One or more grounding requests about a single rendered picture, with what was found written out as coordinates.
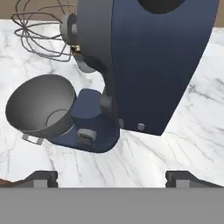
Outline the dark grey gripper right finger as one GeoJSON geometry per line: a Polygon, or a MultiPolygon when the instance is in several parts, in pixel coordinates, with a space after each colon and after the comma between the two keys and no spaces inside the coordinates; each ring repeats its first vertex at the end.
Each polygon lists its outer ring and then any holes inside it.
{"type": "Polygon", "coordinates": [[[166,188],[221,188],[221,185],[216,185],[214,183],[199,179],[189,171],[167,171],[165,173],[165,178],[166,188]]]}

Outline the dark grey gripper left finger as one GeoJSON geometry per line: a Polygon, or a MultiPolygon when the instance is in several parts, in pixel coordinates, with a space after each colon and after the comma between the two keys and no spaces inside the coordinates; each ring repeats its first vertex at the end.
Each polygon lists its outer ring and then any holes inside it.
{"type": "Polygon", "coordinates": [[[19,187],[58,187],[56,171],[35,171],[18,184],[19,187]]]}

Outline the navy blue stand mixer base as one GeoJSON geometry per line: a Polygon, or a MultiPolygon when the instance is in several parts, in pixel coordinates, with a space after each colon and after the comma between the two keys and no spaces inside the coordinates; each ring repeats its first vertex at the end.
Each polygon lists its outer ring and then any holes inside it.
{"type": "Polygon", "coordinates": [[[50,138],[52,144],[87,151],[104,153],[111,150],[120,136],[120,127],[102,113],[102,94],[83,88],[71,110],[73,127],[61,136],[50,138]]]}

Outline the grey metal mixing bowl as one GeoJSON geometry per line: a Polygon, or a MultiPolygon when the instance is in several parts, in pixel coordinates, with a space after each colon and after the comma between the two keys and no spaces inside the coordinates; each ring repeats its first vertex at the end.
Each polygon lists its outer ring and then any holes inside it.
{"type": "Polygon", "coordinates": [[[45,139],[68,132],[74,122],[71,109],[76,93],[71,82],[57,74],[43,74],[20,85],[5,107],[8,123],[22,139],[41,145],[45,139]]]}

